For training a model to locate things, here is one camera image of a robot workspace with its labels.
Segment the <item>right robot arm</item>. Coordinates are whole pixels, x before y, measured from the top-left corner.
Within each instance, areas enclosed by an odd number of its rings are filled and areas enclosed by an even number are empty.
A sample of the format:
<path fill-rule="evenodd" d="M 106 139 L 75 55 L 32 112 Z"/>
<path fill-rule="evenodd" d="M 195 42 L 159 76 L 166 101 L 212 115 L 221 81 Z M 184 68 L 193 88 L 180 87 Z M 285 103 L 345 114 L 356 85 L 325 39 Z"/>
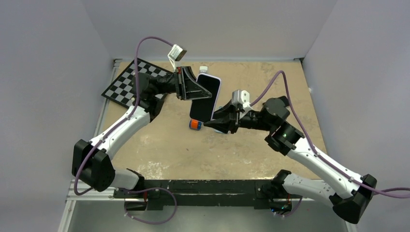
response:
<path fill-rule="evenodd" d="M 374 188 L 377 180 L 370 174 L 348 170 L 311 146 L 306 135 L 287 122 L 289 106 L 288 99 L 282 96 L 268 99 L 260 111 L 246 113 L 244 107 L 230 102 L 204 125 L 231 134 L 238 128 L 268 131 L 264 140 L 271 149 L 303 164 L 322 180 L 280 170 L 269 185 L 261 187 L 262 194 L 270 198 L 285 194 L 310 198 L 331 207 L 343 220 L 357 224 L 372 199 L 369 187 Z"/>

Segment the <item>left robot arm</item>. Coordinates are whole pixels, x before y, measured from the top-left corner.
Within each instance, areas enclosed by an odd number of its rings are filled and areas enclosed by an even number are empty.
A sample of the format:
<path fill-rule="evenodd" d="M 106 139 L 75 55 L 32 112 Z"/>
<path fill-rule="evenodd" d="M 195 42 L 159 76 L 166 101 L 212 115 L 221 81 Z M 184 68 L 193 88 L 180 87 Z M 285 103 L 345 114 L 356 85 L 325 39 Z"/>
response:
<path fill-rule="evenodd" d="M 161 112 L 164 100 L 158 95 L 175 93 L 183 101 L 207 101 L 218 97 L 220 82 L 213 89 L 211 81 L 195 77 L 190 66 L 180 66 L 164 76 L 136 72 L 132 80 L 136 100 L 126 113 L 100 135 L 74 145 L 72 174 L 77 196 L 109 187 L 125 189 L 133 198 L 144 193 L 144 178 L 131 169 L 116 170 L 112 159 L 119 149 Z"/>

